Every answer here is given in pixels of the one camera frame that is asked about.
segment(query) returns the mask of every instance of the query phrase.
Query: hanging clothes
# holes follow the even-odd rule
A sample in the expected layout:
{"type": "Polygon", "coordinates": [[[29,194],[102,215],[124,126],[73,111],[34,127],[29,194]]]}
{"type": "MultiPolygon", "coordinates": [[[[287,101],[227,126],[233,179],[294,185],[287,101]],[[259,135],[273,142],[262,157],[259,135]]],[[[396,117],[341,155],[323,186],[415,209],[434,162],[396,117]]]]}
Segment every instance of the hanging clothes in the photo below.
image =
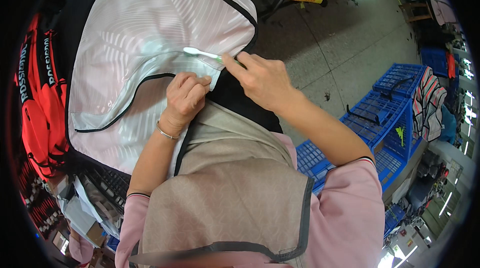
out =
{"type": "MultiPolygon", "coordinates": [[[[69,84],[68,139],[81,154],[131,174],[179,72],[212,77],[223,65],[184,47],[237,55],[256,39],[250,0],[95,0],[69,84]]],[[[186,130],[175,147],[168,177],[186,130]]]]}
{"type": "Polygon", "coordinates": [[[441,87],[431,67],[427,67],[413,95],[413,136],[428,142],[442,132],[442,104],[447,91],[441,87]]]}

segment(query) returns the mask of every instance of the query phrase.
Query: hand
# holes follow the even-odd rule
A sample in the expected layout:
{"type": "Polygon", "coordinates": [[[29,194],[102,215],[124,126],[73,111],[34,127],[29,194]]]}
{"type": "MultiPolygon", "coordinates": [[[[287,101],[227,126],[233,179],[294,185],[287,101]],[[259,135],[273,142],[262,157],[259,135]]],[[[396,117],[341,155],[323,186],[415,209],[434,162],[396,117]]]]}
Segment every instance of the hand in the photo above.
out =
{"type": "Polygon", "coordinates": [[[210,90],[210,76],[197,78],[193,72],[178,73],[166,88],[166,109],[160,116],[159,128],[173,137],[205,106],[210,90]]]}
{"type": "Polygon", "coordinates": [[[301,94],[291,85],[283,61],[240,52],[237,60],[247,67],[244,69],[228,54],[222,55],[222,60],[226,69],[240,81],[245,95],[264,109],[279,114],[301,94]]]}

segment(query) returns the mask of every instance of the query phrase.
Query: blue basket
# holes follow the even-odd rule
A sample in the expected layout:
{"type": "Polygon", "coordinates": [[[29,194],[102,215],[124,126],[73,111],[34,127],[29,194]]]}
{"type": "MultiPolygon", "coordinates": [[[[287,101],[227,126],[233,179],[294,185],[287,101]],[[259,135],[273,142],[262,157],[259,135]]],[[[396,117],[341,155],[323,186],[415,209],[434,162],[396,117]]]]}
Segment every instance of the blue basket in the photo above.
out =
{"type": "Polygon", "coordinates": [[[385,211],[385,230],[383,232],[384,239],[395,227],[397,227],[403,217],[405,217],[405,212],[399,207],[399,205],[392,205],[387,211],[385,211]]]}
{"type": "Polygon", "coordinates": [[[333,166],[325,155],[310,140],[305,141],[297,148],[297,170],[315,180],[312,192],[315,195],[325,184],[325,176],[333,166]]]}
{"type": "Polygon", "coordinates": [[[423,73],[427,66],[422,65],[405,65],[393,64],[392,67],[373,85],[374,91],[379,91],[389,94],[392,88],[404,79],[407,80],[395,87],[392,91],[393,95],[402,96],[404,98],[411,98],[415,89],[417,88],[423,73]]]}
{"type": "Polygon", "coordinates": [[[119,243],[120,241],[117,238],[110,236],[110,238],[106,242],[106,245],[110,247],[113,251],[117,251],[117,247],[119,243]]]}
{"type": "Polygon", "coordinates": [[[387,187],[403,171],[407,162],[386,147],[382,148],[374,156],[378,179],[381,183],[381,191],[385,192],[387,187]]]}
{"type": "Polygon", "coordinates": [[[413,131],[413,113],[412,100],[408,99],[404,111],[393,125],[392,129],[387,132],[383,139],[384,148],[399,156],[403,161],[408,162],[411,156],[412,149],[412,135],[413,131]],[[400,138],[397,128],[403,129],[403,143],[400,138]]]}
{"type": "Polygon", "coordinates": [[[439,48],[422,48],[421,63],[431,67],[435,76],[448,77],[447,53],[439,48]]]}
{"type": "MultiPolygon", "coordinates": [[[[398,136],[396,130],[393,128],[395,125],[407,128],[408,125],[410,125],[411,135],[411,124],[413,123],[411,118],[408,119],[408,117],[404,117],[405,125],[397,123],[402,114],[408,115],[407,111],[410,111],[411,116],[411,103],[410,98],[393,96],[392,101],[389,101],[382,97],[381,93],[370,91],[351,109],[350,112],[356,115],[346,113],[340,118],[340,121],[356,133],[373,152],[375,146],[378,145],[390,131],[393,130],[391,137],[395,135],[398,136]],[[371,121],[377,120],[379,123],[371,122],[365,118],[371,121]]],[[[391,146],[391,148],[397,148],[399,153],[404,152],[405,155],[407,155],[403,149],[410,150],[411,139],[406,141],[404,138],[404,144],[408,146],[408,148],[401,147],[401,145],[399,148],[397,148],[396,145],[391,146]]]]}

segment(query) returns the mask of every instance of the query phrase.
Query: white toothbrush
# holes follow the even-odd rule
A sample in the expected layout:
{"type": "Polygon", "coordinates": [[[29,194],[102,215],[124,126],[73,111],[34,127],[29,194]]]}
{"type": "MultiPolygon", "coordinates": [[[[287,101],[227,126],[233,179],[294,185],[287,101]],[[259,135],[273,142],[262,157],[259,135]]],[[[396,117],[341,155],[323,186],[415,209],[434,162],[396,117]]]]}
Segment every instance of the white toothbrush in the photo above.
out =
{"type": "MultiPolygon", "coordinates": [[[[217,60],[219,63],[223,63],[222,57],[220,55],[215,55],[207,52],[200,51],[197,48],[191,48],[191,47],[185,47],[183,48],[183,52],[190,54],[190,55],[205,55],[207,57],[213,58],[214,60],[217,60]]],[[[237,64],[241,65],[242,67],[245,67],[243,64],[241,64],[238,60],[235,61],[237,64]]]]}

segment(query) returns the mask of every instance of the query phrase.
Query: bracelet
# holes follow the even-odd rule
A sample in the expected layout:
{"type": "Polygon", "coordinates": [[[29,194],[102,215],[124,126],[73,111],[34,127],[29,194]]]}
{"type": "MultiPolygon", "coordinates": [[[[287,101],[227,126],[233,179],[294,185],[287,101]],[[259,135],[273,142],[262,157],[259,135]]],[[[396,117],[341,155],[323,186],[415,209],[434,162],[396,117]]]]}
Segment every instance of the bracelet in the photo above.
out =
{"type": "Polygon", "coordinates": [[[156,126],[156,128],[159,130],[159,132],[160,132],[161,134],[163,134],[165,137],[167,137],[167,138],[169,138],[169,139],[171,139],[171,140],[176,140],[176,139],[180,138],[180,136],[178,136],[178,137],[172,137],[171,135],[168,135],[168,134],[164,133],[164,132],[160,129],[160,127],[159,127],[159,121],[160,121],[160,120],[157,120],[155,126],[156,126]]]}

